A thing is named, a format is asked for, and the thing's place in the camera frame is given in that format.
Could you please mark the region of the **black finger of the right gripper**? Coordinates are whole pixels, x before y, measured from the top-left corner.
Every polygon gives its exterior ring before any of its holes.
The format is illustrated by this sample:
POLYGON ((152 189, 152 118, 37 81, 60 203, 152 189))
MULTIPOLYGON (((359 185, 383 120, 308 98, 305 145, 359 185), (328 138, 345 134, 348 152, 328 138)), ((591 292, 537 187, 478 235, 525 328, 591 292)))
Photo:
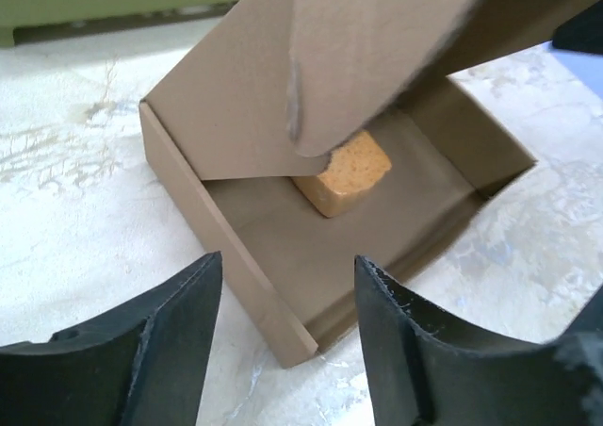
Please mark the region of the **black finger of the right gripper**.
POLYGON ((603 51, 603 10, 590 6, 577 14, 553 33, 551 44, 555 49, 584 54, 603 51))

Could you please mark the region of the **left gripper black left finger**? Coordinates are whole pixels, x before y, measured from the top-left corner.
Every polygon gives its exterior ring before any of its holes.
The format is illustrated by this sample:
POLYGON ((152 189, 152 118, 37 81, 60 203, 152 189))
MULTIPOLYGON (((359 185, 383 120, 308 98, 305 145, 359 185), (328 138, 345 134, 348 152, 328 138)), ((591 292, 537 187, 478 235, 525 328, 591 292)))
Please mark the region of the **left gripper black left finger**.
POLYGON ((2 424, 195 424, 221 289, 206 254, 46 343, 2 347, 2 424))

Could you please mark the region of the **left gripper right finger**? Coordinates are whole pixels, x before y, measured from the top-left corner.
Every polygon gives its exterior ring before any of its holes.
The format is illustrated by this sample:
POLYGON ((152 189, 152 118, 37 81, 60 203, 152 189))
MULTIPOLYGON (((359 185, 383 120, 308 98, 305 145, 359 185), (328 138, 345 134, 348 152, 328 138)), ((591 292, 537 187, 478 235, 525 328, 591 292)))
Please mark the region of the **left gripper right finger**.
POLYGON ((375 424, 601 424, 600 292, 545 344, 458 318, 363 256, 354 294, 375 424))

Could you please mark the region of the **orange sponge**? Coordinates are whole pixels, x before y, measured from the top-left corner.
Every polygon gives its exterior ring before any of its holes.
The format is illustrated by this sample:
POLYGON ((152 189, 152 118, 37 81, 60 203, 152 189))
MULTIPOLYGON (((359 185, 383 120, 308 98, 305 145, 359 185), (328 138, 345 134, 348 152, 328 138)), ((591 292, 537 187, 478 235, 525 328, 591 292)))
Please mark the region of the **orange sponge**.
POLYGON ((333 218, 354 208, 391 168, 382 147, 363 131, 332 152, 324 172, 292 181, 322 216, 333 218))

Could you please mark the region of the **brown cardboard paper box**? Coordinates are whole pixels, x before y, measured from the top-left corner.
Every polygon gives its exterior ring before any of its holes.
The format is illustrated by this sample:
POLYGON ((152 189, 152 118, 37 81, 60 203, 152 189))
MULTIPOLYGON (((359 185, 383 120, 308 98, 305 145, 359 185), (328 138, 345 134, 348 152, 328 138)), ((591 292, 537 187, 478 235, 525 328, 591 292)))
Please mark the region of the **brown cardboard paper box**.
POLYGON ((355 321, 353 260, 406 278, 533 156, 458 71, 598 0, 240 0, 147 94, 147 161, 275 358, 355 321))

